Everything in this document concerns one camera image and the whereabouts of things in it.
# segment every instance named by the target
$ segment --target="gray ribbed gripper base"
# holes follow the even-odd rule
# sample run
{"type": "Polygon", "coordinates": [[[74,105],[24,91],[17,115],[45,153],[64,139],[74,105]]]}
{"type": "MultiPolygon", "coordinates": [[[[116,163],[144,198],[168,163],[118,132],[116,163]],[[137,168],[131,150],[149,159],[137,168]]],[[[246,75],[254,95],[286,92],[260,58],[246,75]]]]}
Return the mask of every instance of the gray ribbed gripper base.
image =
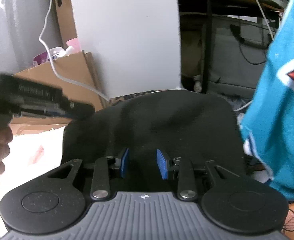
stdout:
{"type": "Polygon", "coordinates": [[[95,202],[76,225],[60,233],[28,236],[14,231],[2,240],[285,240],[280,232],[240,236],[207,221],[197,204],[176,199],[171,192],[118,192],[95,202]]]}

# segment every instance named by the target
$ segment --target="white wall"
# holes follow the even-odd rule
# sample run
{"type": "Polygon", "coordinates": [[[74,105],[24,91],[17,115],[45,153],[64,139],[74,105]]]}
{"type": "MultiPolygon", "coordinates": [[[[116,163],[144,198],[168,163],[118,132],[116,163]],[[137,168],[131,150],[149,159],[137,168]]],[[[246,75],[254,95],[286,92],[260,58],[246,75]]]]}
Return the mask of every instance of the white wall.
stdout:
{"type": "Polygon", "coordinates": [[[82,50],[109,97],[180,85],[177,0],[72,0],[82,50]]]}
{"type": "MultiPolygon", "coordinates": [[[[31,67],[45,51],[38,37],[44,26],[49,0],[0,0],[0,72],[16,73],[31,67]]],[[[43,38],[50,48],[61,46],[52,14],[43,38]]]]}

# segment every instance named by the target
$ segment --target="teal fabric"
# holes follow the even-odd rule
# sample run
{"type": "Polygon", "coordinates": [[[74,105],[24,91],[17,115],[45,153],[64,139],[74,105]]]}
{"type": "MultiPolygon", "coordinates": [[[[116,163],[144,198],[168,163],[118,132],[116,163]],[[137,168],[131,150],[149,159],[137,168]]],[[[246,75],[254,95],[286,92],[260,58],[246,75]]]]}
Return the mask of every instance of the teal fabric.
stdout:
{"type": "Polygon", "coordinates": [[[240,128],[245,151],[265,164],[270,186],[294,200],[294,0],[269,47],[253,102],[240,128]]]}

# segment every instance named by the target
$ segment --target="white cord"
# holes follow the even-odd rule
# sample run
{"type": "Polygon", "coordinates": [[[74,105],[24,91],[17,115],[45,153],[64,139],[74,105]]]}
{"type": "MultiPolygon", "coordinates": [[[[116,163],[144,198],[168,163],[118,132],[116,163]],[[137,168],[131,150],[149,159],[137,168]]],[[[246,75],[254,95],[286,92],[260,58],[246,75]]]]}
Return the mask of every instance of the white cord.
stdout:
{"type": "Polygon", "coordinates": [[[260,11],[261,11],[261,13],[262,13],[263,18],[265,19],[265,22],[266,22],[266,24],[267,24],[267,27],[268,27],[269,33],[270,33],[270,35],[271,35],[271,39],[274,40],[274,35],[272,34],[272,31],[271,31],[271,29],[270,29],[270,26],[269,26],[269,23],[268,23],[267,18],[266,18],[266,16],[265,16],[265,13],[264,13],[264,11],[262,10],[262,7],[261,7],[261,5],[260,5],[260,2],[259,2],[258,0],[256,0],[256,2],[257,2],[257,4],[258,4],[258,6],[259,6],[259,9],[260,9],[260,11]]]}
{"type": "Polygon", "coordinates": [[[63,77],[63,76],[61,76],[60,74],[57,73],[57,71],[56,71],[56,69],[55,69],[55,67],[54,67],[54,61],[53,61],[53,59],[52,59],[52,55],[51,55],[50,52],[49,52],[49,48],[48,48],[47,44],[45,43],[45,41],[42,40],[42,36],[43,36],[43,34],[44,34],[44,32],[45,32],[45,29],[46,29],[46,26],[47,26],[47,18],[48,18],[48,16],[49,16],[49,13],[50,13],[51,8],[52,8],[52,1],[53,1],[53,0],[50,0],[50,2],[49,2],[49,9],[48,9],[48,12],[47,12],[46,17],[45,17],[45,23],[44,23],[43,30],[42,30],[41,34],[39,35],[39,41],[44,45],[44,47],[45,47],[45,49],[46,49],[46,51],[47,51],[47,54],[48,54],[49,61],[50,61],[50,63],[51,63],[51,66],[52,66],[52,70],[53,70],[53,72],[55,73],[56,77],[58,77],[59,79],[65,81],[65,82],[68,82],[68,83],[74,84],[74,85],[78,85],[78,86],[84,87],[84,88],[86,88],[86,89],[88,89],[88,90],[90,90],[90,91],[95,92],[96,94],[98,94],[98,95],[101,96],[102,98],[104,98],[104,99],[106,99],[107,101],[109,101],[109,97],[106,96],[106,95],[104,95],[102,92],[98,91],[97,89],[95,89],[95,88],[93,88],[93,87],[90,87],[90,86],[88,86],[88,85],[86,85],[86,84],[83,84],[83,83],[81,83],[81,82],[78,82],[78,81],[75,81],[75,80],[71,80],[71,79],[65,78],[65,77],[63,77]]]}
{"type": "Polygon", "coordinates": [[[234,110],[234,112],[238,112],[238,111],[241,111],[241,110],[245,109],[245,108],[246,108],[247,106],[249,106],[251,103],[252,103],[252,100],[249,101],[248,103],[246,103],[244,106],[242,106],[242,107],[240,107],[240,108],[234,110]]]}

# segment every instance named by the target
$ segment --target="black desk leg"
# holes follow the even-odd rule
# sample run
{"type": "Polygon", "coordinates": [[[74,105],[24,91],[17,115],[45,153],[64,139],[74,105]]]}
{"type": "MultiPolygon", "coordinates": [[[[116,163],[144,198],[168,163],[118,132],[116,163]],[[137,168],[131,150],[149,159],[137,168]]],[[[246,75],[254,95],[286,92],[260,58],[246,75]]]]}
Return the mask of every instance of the black desk leg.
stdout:
{"type": "Polygon", "coordinates": [[[211,43],[212,43],[212,5],[211,0],[207,0],[207,22],[206,22],[206,37],[205,37],[205,60],[202,80],[203,94],[208,90],[209,69],[211,64],[211,43]]]}

